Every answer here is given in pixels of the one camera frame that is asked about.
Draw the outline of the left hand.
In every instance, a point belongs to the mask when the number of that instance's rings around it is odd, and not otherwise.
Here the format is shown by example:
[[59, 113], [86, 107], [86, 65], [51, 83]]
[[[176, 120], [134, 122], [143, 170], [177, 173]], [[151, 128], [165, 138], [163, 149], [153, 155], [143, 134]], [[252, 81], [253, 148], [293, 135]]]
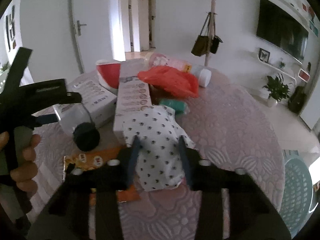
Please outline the left hand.
[[22, 165], [10, 172], [12, 180], [15, 181], [20, 190], [27, 193], [28, 199], [31, 199], [38, 189], [38, 185], [33, 178], [38, 173], [38, 168], [35, 164], [35, 147], [40, 142], [41, 136], [38, 134], [33, 134], [29, 146], [25, 147], [22, 151]]

